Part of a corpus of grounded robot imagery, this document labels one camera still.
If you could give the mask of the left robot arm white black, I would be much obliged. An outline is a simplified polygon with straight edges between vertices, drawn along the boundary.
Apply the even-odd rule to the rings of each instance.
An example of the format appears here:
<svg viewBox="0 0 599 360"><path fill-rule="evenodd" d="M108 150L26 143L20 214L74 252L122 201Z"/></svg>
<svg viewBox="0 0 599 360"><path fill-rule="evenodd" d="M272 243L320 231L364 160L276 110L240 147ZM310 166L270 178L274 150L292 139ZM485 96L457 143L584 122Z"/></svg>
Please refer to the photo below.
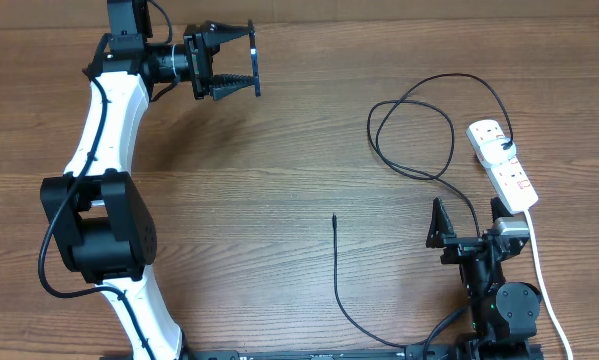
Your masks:
<svg viewBox="0 0 599 360"><path fill-rule="evenodd" d="M190 83L196 99L258 88L257 72L217 74L212 67L224 43L256 32L250 24L207 21L188 26L181 43L157 42L152 8L150 1L107 5L110 29L85 68L91 102L79 145L63 174L40 187L49 223L42 244L56 246L87 292L109 302L132 358L190 359L156 282L156 226L131 177L138 129L149 105L180 83Z"/></svg>

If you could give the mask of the blue Samsung Galaxy smartphone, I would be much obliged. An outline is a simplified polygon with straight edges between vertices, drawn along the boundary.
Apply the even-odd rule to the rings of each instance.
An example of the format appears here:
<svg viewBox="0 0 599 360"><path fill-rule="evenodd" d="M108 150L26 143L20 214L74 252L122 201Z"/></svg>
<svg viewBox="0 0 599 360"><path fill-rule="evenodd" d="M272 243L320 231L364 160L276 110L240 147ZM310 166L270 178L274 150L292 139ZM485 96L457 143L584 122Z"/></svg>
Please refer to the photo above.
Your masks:
<svg viewBox="0 0 599 360"><path fill-rule="evenodd" d="M254 27L254 23L252 19L248 19L248 27L249 27L249 42L250 42L250 56L252 63L252 72L253 72L253 87L255 90L255 96L261 96L261 84L259 77L259 66L258 66L258 51L256 47L256 30Z"/></svg>

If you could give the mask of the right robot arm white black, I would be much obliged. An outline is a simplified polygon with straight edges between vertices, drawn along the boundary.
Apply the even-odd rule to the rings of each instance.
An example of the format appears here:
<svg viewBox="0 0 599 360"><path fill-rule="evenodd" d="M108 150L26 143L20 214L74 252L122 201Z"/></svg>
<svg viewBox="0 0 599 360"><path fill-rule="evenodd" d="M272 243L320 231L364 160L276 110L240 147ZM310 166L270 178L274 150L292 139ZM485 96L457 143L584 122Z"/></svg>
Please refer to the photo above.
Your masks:
<svg viewBox="0 0 599 360"><path fill-rule="evenodd" d="M468 304L442 320L425 340L424 359L541 359L536 320L542 294L524 282L509 282L502 263L521 253L530 240L529 225L504 209L498 198L491 200L494 222L478 237L459 237L441 199L433 200L428 248L440 248L443 265L457 265L467 289ZM473 331L459 335L452 345L433 346L449 325L469 312Z"/></svg>

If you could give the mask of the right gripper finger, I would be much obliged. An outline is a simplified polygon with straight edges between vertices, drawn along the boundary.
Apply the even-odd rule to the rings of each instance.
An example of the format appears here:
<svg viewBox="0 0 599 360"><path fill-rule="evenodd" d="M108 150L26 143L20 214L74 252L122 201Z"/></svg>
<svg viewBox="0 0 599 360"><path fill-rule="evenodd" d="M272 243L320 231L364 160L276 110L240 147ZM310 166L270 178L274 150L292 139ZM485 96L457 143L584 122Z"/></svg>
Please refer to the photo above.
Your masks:
<svg viewBox="0 0 599 360"><path fill-rule="evenodd" d="M431 223L426 238L427 248L443 248L456 239L450 217L440 198L433 200Z"/></svg>
<svg viewBox="0 0 599 360"><path fill-rule="evenodd" d="M493 197L490 200L492 222L496 222L500 218L512 217L513 214L506 208L499 197Z"/></svg>

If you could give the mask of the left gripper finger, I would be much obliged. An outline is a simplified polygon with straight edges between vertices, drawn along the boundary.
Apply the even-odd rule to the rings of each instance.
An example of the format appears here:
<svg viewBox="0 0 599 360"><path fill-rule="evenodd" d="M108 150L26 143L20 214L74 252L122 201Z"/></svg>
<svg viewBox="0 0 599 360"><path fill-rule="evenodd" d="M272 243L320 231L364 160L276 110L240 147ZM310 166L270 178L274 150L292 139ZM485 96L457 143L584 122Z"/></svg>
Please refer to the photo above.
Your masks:
<svg viewBox="0 0 599 360"><path fill-rule="evenodd" d="M246 26L236 26L215 21L206 21L202 25L202 40L206 48L217 48L253 32L253 22L248 20Z"/></svg>
<svg viewBox="0 0 599 360"><path fill-rule="evenodd" d="M210 95L215 101L218 101L242 88L254 85L255 79L253 76L236 74L214 75L210 84Z"/></svg>

